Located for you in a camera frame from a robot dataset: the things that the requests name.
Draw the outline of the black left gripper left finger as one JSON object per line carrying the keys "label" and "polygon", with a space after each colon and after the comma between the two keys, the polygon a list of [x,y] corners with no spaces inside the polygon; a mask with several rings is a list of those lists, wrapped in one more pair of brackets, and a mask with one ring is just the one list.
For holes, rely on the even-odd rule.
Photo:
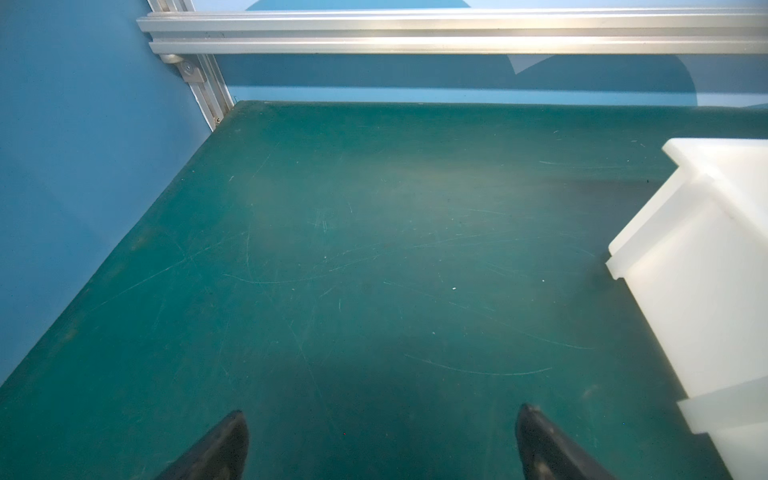
{"label": "black left gripper left finger", "polygon": [[157,480],[241,479],[249,448],[245,415],[234,410],[213,426]]}

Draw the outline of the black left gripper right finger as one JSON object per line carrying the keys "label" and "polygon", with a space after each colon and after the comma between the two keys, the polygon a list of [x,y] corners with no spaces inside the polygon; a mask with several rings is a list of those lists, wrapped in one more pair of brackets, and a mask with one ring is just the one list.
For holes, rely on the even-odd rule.
{"label": "black left gripper right finger", "polygon": [[515,434],[526,480],[615,479],[536,406],[521,405]]}

